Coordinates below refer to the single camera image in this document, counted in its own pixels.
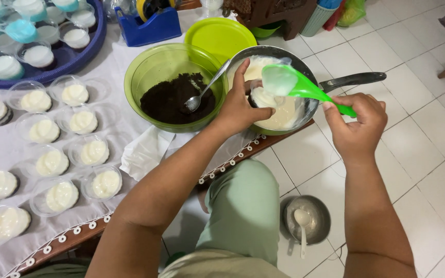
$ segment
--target hand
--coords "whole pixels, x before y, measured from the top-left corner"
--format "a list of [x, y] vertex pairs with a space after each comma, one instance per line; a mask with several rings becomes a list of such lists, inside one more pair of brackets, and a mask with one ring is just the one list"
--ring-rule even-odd
[[375, 149], [387, 124], [386, 103], [363, 93], [332, 99], [337, 104], [352, 106], [358, 120], [345, 123], [336, 105], [329, 101], [322, 105], [332, 141], [344, 163], [375, 161]]
[[247, 58], [234, 73], [233, 88], [227, 93], [219, 115], [211, 123], [227, 137], [242, 132], [256, 121], [267, 120], [276, 111], [271, 107], [252, 108], [248, 103], [243, 75], [249, 65], [250, 59]]

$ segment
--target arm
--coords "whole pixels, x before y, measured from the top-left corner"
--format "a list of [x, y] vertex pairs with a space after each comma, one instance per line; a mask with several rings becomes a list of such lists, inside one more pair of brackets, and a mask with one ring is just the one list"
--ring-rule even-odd
[[197, 136], [149, 172], [114, 212], [92, 258], [87, 278], [157, 277], [161, 236], [178, 213], [218, 148], [250, 124], [268, 119], [271, 108], [251, 108], [237, 69], [219, 115]]
[[346, 167], [345, 277], [416, 278], [408, 238], [375, 163], [375, 149], [387, 123], [386, 104], [362, 93], [333, 99], [353, 106], [358, 115], [357, 122], [345, 123], [335, 105], [323, 105]]

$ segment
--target red object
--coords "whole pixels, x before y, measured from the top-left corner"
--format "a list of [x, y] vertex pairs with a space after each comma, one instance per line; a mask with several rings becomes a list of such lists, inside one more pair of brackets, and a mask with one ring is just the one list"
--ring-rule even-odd
[[331, 31], [334, 26], [336, 26], [336, 23], [339, 21], [339, 18], [343, 14], [343, 11], [345, 9], [345, 2], [346, 0], [341, 1], [341, 4], [339, 4], [338, 9], [329, 17], [329, 19], [324, 23], [322, 28]]

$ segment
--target pan handle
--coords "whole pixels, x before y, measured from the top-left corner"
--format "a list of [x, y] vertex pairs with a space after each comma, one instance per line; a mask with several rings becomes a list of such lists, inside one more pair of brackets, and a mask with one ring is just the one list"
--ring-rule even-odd
[[387, 75], [383, 72], [363, 72], [356, 73], [336, 79], [320, 82], [324, 93], [328, 93], [339, 87], [348, 85], [362, 85], [368, 83], [374, 83], [386, 79]]

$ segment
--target blue plastic tray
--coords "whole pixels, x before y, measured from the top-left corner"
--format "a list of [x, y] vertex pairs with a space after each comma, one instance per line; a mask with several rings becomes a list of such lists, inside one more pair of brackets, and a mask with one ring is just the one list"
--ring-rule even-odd
[[41, 71], [26, 63], [22, 63], [25, 68], [25, 75], [19, 80], [0, 80], [0, 89], [9, 89], [11, 86], [22, 80], [35, 80], [42, 84], [51, 83], [54, 79], [65, 75], [76, 73], [83, 69], [99, 53], [106, 38], [106, 17], [102, 3], [99, 0], [87, 0], [96, 10], [97, 30], [90, 33], [90, 43], [81, 53], [74, 51], [71, 47], [63, 43], [63, 46], [53, 50], [58, 65], [51, 71]]

